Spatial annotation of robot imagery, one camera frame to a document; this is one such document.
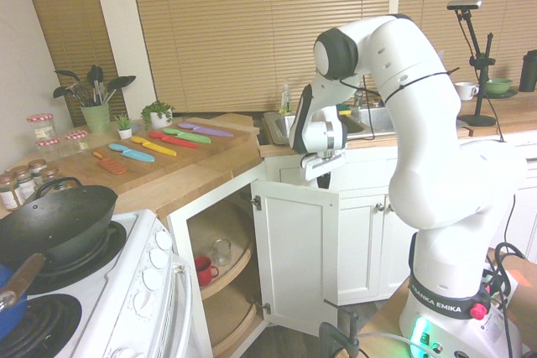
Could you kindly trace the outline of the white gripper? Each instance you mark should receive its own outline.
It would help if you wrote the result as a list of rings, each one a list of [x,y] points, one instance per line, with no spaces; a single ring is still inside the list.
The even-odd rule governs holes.
[[[300,161],[305,181],[316,179],[320,189],[329,189],[331,171],[346,163],[346,150],[326,150],[318,153],[307,153]]]

